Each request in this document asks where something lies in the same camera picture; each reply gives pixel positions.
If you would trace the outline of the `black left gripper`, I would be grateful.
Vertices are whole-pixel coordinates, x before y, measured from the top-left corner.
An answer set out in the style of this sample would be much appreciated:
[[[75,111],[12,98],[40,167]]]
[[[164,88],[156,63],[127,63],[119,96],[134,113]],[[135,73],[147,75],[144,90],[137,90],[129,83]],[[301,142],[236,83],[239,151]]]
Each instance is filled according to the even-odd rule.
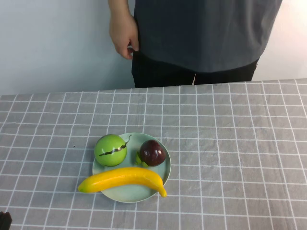
[[[12,218],[9,212],[0,212],[0,230],[9,230]]]

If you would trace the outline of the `person's right hand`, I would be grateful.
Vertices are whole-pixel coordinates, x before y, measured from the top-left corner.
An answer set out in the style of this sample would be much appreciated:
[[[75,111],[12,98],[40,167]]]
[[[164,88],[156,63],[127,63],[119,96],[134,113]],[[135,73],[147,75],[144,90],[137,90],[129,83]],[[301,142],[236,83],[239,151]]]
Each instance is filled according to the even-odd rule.
[[[132,59],[133,52],[139,51],[138,27],[130,13],[112,14],[109,33],[115,50],[125,59]]]

